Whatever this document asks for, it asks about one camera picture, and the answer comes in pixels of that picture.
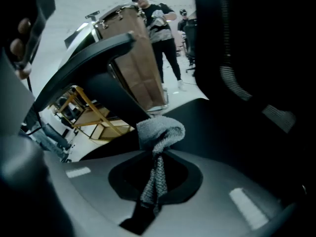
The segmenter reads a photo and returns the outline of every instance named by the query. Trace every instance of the chair backrest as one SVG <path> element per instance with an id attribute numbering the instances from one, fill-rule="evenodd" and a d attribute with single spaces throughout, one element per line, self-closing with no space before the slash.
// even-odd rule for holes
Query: chair backrest
<path id="1" fill-rule="evenodd" d="M 186 33 L 188 44 L 188 55 L 191 57 L 196 56 L 196 39 L 197 39 L 197 26 L 196 25 L 186 25 L 183 28 Z"/>

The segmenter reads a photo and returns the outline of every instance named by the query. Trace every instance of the white ceiling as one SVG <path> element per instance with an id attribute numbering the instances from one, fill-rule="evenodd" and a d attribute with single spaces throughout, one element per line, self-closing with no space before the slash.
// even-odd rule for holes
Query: white ceiling
<path id="1" fill-rule="evenodd" d="M 178 15 L 179 10 L 185 8 L 188 14 L 195 11 L 194 0 L 151 0 L 152 3 L 163 2 L 169 5 Z M 130 0 L 55 0 L 56 11 L 46 24 L 38 53 L 33 62 L 31 75 L 35 95 L 57 71 L 59 63 L 66 52 L 64 39 L 70 36 L 83 22 L 85 16 L 97 10 L 98 19 L 111 8 L 130 2 Z M 172 22 L 176 29 L 177 22 Z"/>

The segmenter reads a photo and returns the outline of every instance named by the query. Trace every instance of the ceiling light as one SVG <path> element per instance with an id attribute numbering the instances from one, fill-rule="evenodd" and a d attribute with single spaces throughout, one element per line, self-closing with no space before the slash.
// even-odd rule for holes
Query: ceiling light
<path id="1" fill-rule="evenodd" d="M 76 31 L 80 31 L 82 28 L 86 27 L 89 23 L 84 22 L 82 23 L 82 25 L 80 25 L 80 27 L 76 30 Z"/>

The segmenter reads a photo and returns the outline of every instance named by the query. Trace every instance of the black pants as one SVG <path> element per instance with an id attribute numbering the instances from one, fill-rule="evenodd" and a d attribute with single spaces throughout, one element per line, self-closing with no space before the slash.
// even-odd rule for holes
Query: black pants
<path id="1" fill-rule="evenodd" d="M 162 53 L 165 54 L 177 80 L 181 80 L 180 68 L 177 62 L 176 44 L 174 43 L 174 39 L 167 39 L 153 43 L 153 49 L 160 73 L 161 82 L 163 83 Z"/>

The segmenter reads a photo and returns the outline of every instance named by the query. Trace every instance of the white sneaker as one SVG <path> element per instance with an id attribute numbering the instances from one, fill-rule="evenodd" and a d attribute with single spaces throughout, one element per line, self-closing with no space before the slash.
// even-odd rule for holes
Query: white sneaker
<path id="1" fill-rule="evenodd" d="M 178 88 L 182 91 L 187 91 L 182 80 L 178 80 Z"/>
<path id="2" fill-rule="evenodd" d="M 161 85 L 162 85 L 162 90 L 163 91 L 168 91 L 168 89 L 164 86 L 164 83 L 162 83 Z"/>

